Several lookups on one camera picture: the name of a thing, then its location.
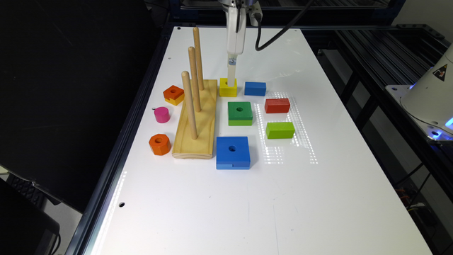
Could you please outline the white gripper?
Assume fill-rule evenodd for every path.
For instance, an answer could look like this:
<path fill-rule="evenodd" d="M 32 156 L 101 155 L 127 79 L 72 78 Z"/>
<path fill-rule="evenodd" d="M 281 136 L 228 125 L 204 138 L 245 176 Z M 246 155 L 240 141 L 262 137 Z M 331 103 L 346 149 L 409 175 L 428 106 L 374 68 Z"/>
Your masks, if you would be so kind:
<path fill-rule="evenodd" d="M 236 56 L 243 53 L 246 34 L 246 10 L 230 6 L 226 15 L 228 55 L 227 86 L 234 87 L 236 78 Z"/>

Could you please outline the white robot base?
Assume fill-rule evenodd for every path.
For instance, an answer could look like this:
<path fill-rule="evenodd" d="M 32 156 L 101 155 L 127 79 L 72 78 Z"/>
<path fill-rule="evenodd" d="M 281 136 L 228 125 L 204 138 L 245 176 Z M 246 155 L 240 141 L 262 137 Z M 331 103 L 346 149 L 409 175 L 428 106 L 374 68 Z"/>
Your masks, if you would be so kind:
<path fill-rule="evenodd" d="M 412 85 L 388 85 L 387 92 L 431 142 L 452 141 L 452 47 Z"/>

